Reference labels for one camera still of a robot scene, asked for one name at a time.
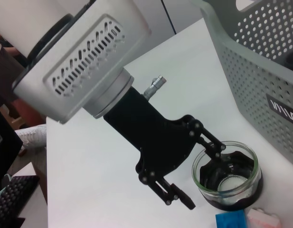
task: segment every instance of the glass jar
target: glass jar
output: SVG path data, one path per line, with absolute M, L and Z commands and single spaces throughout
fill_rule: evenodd
M 214 207 L 227 211 L 247 208 L 259 198 L 263 188 L 257 156 L 240 142 L 223 144 L 226 149 L 221 153 L 221 162 L 212 161 L 205 149 L 197 156 L 192 168 L 193 180 Z

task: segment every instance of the perforated basket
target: perforated basket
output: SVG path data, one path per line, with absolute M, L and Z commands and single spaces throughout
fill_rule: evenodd
M 293 0 L 194 0 L 240 113 L 293 163 Z

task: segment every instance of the robotic arm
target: robotic arm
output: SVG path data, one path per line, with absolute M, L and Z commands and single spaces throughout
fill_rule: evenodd
M 3 12 L 11 19 L 3 25 L 0 20 L 0 33 L 30 61 L 14 82 L 14 92 L 62 124 L 81 107 L 95 118 L 103 116 L 140 151 L 139 180 L 166 205 L 180 199 L 193 209 L 192 200 L 164 176 L 183 163 L 196 143 L 212 159 L 220 159 L 225 145 L 194 117 L 170 121 L 150 105 L 148 100 L 164 78 L 155 80 L 144 95 L 132 87 L 133 77 L 123 66 L 150 34 L 132 0 L 92 0 L 75 17 L 49 0 L 26 1 L 29 7 L 22 1 L 20 5 L 16 0 L 5 1 L 6 7 L 0 4 L 0 16 Z M 7 7 L 14 4 L 17 15 L 25 15 L 24 25 Z M 30 23 L 28 15 L 36 21 Z M 29 32 L 15 35 L 12 31 L 18 29 L 12 28 L 17 26 Z

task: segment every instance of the shoe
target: shoe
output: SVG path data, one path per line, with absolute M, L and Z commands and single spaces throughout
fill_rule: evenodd
M 33 149 L 46 146 L 46 124 L 16 130 L 15 132 L 23 141 L 23 149 Z

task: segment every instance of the white table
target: white table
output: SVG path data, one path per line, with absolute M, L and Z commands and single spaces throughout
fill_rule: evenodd
M 32 163 L 29 163 L 13 176 L 33 176 L 35 174 L 36 172 Z M 18 217 L 25 218 L 21 228 L 48 227 L 47 204 L 40 185 L 38 185 L 35 191 L 32 193 Z
M 126 69 L 141 93 L 154 77 L 167 79 L 150 100 L 166 118 L 191 114 L 218 139 L 251 146 L 265 181 L 253 206 L 277 214 L 285 228 L 293 228 L 293 166 L 239 113 L 203 19 Z M 49 228 L 215 228 L 215 214 L 221 211 L 205 201 L 191 177 L 201 150 L 196 145 L 166 176 L 195 202 L 190 211 L 179 200 L 166 206 L 139 182 L 135 165 L 140 153 L 103 119 L 85 110 L 65 125 L 48 119 Z

